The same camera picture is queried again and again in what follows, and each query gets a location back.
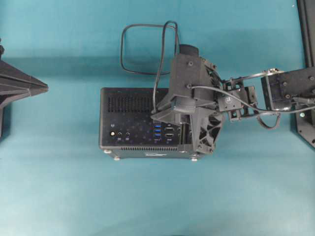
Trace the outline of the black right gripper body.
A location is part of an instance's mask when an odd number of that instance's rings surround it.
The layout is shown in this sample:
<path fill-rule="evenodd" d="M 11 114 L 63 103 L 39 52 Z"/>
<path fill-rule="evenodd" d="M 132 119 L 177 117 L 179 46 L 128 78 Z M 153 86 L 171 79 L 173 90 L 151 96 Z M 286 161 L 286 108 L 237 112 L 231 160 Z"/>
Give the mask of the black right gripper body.
<path fill-rule="evenodd" d="M 206 86 L 191 86 L 187 85 L 190 89 L 209 89 L 212 90 L 216 87 Z M 215 147 L 215 140 L 220 132 L 222 122 L 224 121 L 223 115 L 218 112 L 217 96 L 215 93 L 216 105 L 210 106 L 196 106 L 195 100 L 178 98 L 172 102 L 172 108 L 180 115 L 193 115 L 197 123 L 197 149 L 196 152 L 212 152 Z"/>

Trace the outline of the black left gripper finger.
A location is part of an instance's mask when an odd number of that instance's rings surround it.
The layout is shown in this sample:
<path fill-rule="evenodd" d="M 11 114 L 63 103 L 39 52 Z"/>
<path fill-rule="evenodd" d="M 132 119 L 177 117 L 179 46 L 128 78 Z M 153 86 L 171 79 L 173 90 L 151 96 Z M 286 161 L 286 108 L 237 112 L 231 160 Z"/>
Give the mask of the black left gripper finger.
<path fill-rule="evenodd" d="M 9 78 L 9 79 L 13 79 L 19 82 L 25 82 L 25 83 L 29 83 L 29 84 L 33 84 L 33 85 L 38 85 L 41 87 L 46 87 L 48 88 L 48 85 L 43 83 L 42 81 L 38 80 L 37 78 L 28 75 L 22 71 L 20 71 L 19 69 L 13 67 L 12 65 L 4 62 L 4 61 L 0 61 L 0 76 L 1 77 L 5 77 L 5 78 Z"/>
<path fill-rule="evenodd" d="M 4 86 L 4 103 L 7 106 L 9 103 L 20 100 L 26 97 L 35 96 L 48 91 L 48 88 L 38 85 L 31 85 L 29 88 L 18 88 L 13 86 Z"/>

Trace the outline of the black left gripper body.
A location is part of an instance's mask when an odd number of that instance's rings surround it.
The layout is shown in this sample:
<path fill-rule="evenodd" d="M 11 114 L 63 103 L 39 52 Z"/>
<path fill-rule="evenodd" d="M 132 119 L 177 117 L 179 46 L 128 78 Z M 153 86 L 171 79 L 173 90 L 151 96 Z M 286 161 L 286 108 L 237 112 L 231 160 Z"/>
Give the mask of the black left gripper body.
<path fill-rule="evenodd" d="M 2 80 L 4 79 L 4 71 L 5 68 L 5 62 L 3 60 L 0 60 L 0 82 L 2 83 Z M 0 137 L 3 135 L 3 121 L 4 121 L 4 85 L 0 86 Z"/>

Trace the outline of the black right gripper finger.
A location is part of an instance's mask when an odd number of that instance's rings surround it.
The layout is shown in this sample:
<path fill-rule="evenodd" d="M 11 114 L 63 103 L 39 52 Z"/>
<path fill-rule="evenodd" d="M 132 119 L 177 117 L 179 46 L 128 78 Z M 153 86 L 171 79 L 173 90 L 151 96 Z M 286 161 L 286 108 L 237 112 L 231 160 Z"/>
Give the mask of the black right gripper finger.
<path fill-rule="evenodd" d="M 175 112 L 173 108 L 168 108 L 151 115 L 152 120 L 164 123 L 179 123 L 179 113 Z"/>
<path fill-rule="evenodd" d="M 193 115 L 180 115 L 180 138 L 177 146 L 179 152 L 196 152 L 197 149 L 197 123 Z"/>

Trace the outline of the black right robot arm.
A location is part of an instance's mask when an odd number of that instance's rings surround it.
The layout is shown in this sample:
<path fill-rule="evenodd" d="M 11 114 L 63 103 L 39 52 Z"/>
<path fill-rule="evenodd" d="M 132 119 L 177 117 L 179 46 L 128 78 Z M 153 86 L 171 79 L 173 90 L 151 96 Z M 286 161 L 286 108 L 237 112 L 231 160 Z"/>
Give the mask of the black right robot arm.
<path fill-rule="evenodd" d="M 269 69 L 261 79 L 265 109 L 244 77 L 222 80 L 214 64 L 200 56 L 178 54 L 172 61 L 167 95 L 153 103 L 152 119 L 182 128 L 180 151 L 210 154 L 225 117 L 230 121 L 303 113 L 315 107 L 315 70 Z"/>

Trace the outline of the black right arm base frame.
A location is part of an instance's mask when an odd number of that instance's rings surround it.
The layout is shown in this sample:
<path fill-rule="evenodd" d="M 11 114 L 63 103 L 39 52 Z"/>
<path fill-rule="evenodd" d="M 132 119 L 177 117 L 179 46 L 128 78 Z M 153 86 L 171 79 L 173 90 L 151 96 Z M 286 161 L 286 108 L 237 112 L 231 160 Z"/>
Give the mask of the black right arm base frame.
<path fill-rule="evenodd" d="M 304 48 L 305 66 L 302 70 L 303 97 L 315 100 L 315 2 L 299 0 L 297 2 L 302 41 Z M 312 147 L 315 146 L 315 104 L 302 105 L 309 108 L 296 115 L 296 125 L 299 135 Z"/>

